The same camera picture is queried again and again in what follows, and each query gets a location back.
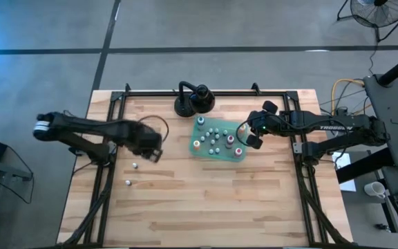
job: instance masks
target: fan grille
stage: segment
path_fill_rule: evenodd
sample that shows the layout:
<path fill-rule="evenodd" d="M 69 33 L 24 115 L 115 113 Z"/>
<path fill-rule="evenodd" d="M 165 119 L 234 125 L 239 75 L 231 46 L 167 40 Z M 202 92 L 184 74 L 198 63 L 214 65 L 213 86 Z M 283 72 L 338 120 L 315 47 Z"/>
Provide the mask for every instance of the fan grille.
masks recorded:
<path fill-rule="evenodd" d="M 382 28 L 398 21 L 398 0 L 351 0 L 351 14 L 363 26 Z"/>

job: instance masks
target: wooden plank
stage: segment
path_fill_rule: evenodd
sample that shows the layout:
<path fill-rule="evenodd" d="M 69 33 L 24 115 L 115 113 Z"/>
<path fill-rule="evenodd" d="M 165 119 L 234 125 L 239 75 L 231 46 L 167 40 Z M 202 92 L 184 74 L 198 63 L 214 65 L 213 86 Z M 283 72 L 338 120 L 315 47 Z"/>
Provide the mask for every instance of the wooden plank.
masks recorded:
<path fill-rule="evenodd" d="M 87 118 L 105 120 L 110 95 L 111 91 L 95 91 Z M 320 113 L 314 90 L 298 90 L 298 95 L 302 110 Z M 219 97 L 213 111 L 204 116 L 242 122 L 265 100 L 284 108 L 280 97 Z M 262 148 L 248 149 L 240 163 L 194 158 L 188 150 L 193 120 L 177 116 L 173 101 L 174 97 L 127 98 L 124 118 L 159 115 L 168 122 L 170 134 L 157 164 L 119 149 L 104 245 L 306 246 L 289 138 L 264 136 Z M 167 132 L 160 120 L 145 122 L 162 134 Z M 326 135 L 313 132 L 308 139 L 322 141 Z M 78 159 L 76 168 L 87 162 L 87 158 Z M 132 163 L 139 168 L 133 169 Z M 73 177 L 58 242 L 65 241 L 88 212 L 94 178 L 95 166 Z M 126 186 L 125 180 L 132 186 Z M 316 180 L 324 212 L 351 240 L 332 163 L 316 167 Z M 311 219 L 318 236 L 314 213 Z"/>

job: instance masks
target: yellow cable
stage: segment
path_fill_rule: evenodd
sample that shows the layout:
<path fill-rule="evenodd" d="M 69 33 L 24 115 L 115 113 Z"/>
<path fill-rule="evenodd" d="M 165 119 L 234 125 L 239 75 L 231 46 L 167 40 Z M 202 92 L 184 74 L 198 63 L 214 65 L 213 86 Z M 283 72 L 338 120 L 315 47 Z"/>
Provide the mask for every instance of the yellow cable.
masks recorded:
<path fill-rule="evenodd" d="M 369 105 L 367 105 L 364 109 L 362 109 L 362 110 L 358 110 L 358 111 L 355 111 L 354 113 L 352 113 L 353 115 L 357 115 L 357 114 L 359 114 L 359 113 L 361 113 L 362 111 L 365 111 L 368 107 L 371 107 L 372 105 L 371 104 L 369 104 Z"/>
<path fill-rule="evenodd" d="M 339 82 L 351 82 L 351 83 L 355 83 L 355 84 L 359 84 L 361 86 L 365 86 L 365 83 L 363 83 L 362 81 L 359 80 L 353 80 L 353 79 L 340 79 L 337 80 L 333 85 L 332 85 L 332 90 L 331 90 L 331 115 L 334 115 L 334 112 L 336 110 L 334 110 L 334 92 L 336 91 L 336 86 Z"/>

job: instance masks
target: black lamp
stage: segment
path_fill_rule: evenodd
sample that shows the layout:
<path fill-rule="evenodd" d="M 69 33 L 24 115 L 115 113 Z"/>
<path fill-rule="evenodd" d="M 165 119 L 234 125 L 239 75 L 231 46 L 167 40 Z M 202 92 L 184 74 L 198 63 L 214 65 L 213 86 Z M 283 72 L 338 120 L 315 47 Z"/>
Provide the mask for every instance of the black lamp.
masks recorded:
<path fill-rule="evenodd" d="M 184 86 L 193 92 L 184 94 Z M 201 84 L 194 86 L 188 82 L 179 82 L 179 97 L 174 102 L 174 111 L 181 117 L 191 117 L 195 113 L 207 113 L 214 107 L 214 94 Z"/>

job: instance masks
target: green pegboard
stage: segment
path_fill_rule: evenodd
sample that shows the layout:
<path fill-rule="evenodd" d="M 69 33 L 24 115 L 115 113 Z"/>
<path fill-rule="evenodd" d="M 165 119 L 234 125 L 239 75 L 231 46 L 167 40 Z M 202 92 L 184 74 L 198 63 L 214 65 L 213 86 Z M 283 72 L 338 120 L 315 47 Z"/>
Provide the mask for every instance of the green pegboard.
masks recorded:
<path fill-rule="evenodd" d="M 199 125 L 198 124 L 198 119 L 203 118 L 204 119 L 204 124 Z M 227 160 L 231 162 L 240 162 L 245 158 L 245 150 L 246 146 L 241 144 L 237 138 L 236 138 L 236 129 L 240 123 L 237 122 L 232 122 L 232 121 L 226 121 L 226 120 L 220 120 L 217 118 L 205 118 L 205 117 L 200 117 L 197 116 L 194 118 L 194 126 L 193 126 L 193 133 L 191 135 L 191 141 L 190 141 L 190 152 L 194 156 L 200 156 L 200 157 L 205 157 L 205 158 L 212 158 L 212 159 L 218 159 L 218 160 Z M 209 129 L 213 129 L 213 133 L 210 134 L 209 137 L 206 137 L 205 134 L 209 131 Z M 216 140 L 216 132 L 215 129 L 219 129 L 219 139 Z M 223 131 L 227 130 L 228 134 L 226 136 L 223 135 Z M 248 126 L 245 125 L 245 131 L 243 133 L 239 133 L 239 138 L 242 141 L 245 141 L 247 139 L 247 134 L 248 134 Z M 234 142 L 233 146 L 231 149 L 226 148 L 227 144 L 227 137 L 228 136 L 233 136 L 234 137 Z M 200 137 L 204 136 L 205 141 L 201 141 Z M 215 140 L 215 144 L 211 145 L 211 139 Z M 194 141 L 199 141 L 200 142 L 200 148 L 199 149 L 194 149 L 193 143 Z M 216 148 L 219 148 L 220 152 L 219 154 L 213 153 L 210 154 L 209 150 L 213 149 L 214 151 Z M 236 148 L 241 148 L 242 149 L 242 154 L 239 157 L 234 156 L 234 152 Z"/>

